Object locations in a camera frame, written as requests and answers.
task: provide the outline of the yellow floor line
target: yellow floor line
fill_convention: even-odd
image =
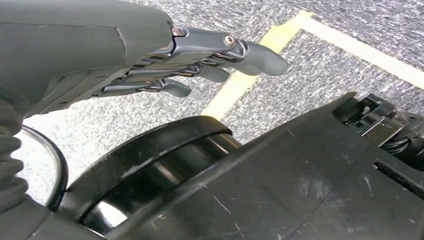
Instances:
[[[299,16],[293,19],[293,22],[299,28],[320,39],[376,65],[406,82],[424,89],[424,72],[310,17]]]
[[[310,18],[312,15],[312,13],[302,10],[286,23],[272,26],[262,38],[260,44],[276,53],[281,52],[300,30],[298,25],[295,24],[295,22],[299,23],[296,19]],[[236,71],[201,114],[221,120],[237,100],[253,86],[257,78],[258,76],[249,76]]]

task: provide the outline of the prosthetic hand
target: prosthetic hand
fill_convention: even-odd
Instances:
[[[173,76],[224,82],[235,68],[281,75],[270,49],[225,32],[175,28],[164,12],[114,0],[0,0],[1,239],[102,239],[34,202],[10,153],[22,119],[136,92],[185,97]]]

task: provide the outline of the black wire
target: black wire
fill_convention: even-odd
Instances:
[[[381,146],[381,148],[388,153],[395,155],[405,151],[410,145],[410,140],[407,137],[403,137],[399,140],[391,140]]]
[[[61,150],[52,142],[48,137],[43,135],[41,132],[32,129],[28,126],[23,125],[22,130],[33,139],[37,140],[40,144],[45,147],[49,154],[54,159],[56,167],[56,181],[51,191],[50,197],[47,200],[45,206],[52,212],[56,212],[61,204],[62,198],[64,197],[67,185],[68,185],[68,164],[65,156]]]

